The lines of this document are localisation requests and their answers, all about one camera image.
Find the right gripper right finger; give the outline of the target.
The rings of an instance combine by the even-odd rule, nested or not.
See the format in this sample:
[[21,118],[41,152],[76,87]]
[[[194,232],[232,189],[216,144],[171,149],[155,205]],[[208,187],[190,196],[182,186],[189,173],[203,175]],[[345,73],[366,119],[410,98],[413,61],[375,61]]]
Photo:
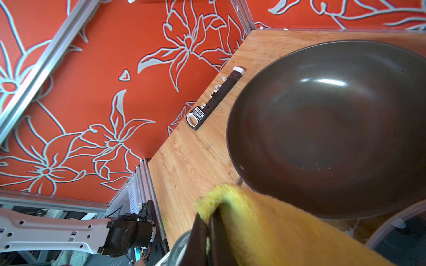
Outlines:
[[222,221],[220,210],[217,209],[210,218],[209,223],[210,240],[210,266],[237,266],[237,261],[231,250]]

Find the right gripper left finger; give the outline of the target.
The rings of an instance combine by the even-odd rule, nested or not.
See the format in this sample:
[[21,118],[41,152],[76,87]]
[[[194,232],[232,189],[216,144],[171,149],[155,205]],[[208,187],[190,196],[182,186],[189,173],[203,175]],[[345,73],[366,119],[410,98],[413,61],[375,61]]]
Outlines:
[[197,214],[180,266],[209,265],[209,252],[207,251],[209,233],[209,226]]

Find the glass lid with white handle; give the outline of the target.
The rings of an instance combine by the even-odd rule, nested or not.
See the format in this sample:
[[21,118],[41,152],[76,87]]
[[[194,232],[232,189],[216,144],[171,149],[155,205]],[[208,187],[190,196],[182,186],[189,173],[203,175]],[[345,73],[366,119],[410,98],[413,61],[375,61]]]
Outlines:
[[190,239],[191,230],[185,232],[168,252],[166,266],[179,266],[184,258],[186,248]]

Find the yellow microfiber cloth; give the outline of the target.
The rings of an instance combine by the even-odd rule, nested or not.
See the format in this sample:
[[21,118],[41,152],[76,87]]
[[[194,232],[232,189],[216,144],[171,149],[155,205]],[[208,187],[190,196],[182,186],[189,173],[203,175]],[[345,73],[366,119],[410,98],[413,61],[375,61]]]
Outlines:
[[240,266],[390,266],[392,263],[317,217],[233,184],[195,202],[208,223],[218,211]]

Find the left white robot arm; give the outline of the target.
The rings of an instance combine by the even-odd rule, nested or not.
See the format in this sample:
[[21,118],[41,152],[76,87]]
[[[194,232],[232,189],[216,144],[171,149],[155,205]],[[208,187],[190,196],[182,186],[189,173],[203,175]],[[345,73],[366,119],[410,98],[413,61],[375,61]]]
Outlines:
[[73,250],[120,257],[131,248],[150,247],[155,235],[155,223],[136,214],[75,220],[1,209],[1,252]]

